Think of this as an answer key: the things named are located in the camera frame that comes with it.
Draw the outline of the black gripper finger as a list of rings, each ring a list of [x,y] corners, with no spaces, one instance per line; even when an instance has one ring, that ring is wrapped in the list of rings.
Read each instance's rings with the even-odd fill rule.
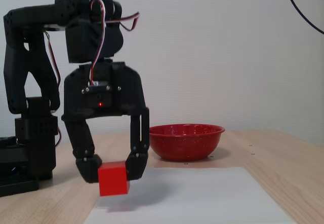
[[[131,115],[130,124],[131,152],[126,160],[127,180],[138,180],[142,177],[147,160],[149,142],[149,108],[138,115]]]
[[[87,183],[97,183],[102,159],[95,154],[95,146],[86,120],[65,121],[77,169]]]

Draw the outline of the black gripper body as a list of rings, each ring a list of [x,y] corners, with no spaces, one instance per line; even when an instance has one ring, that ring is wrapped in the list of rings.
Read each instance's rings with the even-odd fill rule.
[[[90,64],[80,65],[64,81],[62,120],[79,121],[110,116],[148,117],[139,74],[124,62],[105,60],[94,67],[90,85]]]

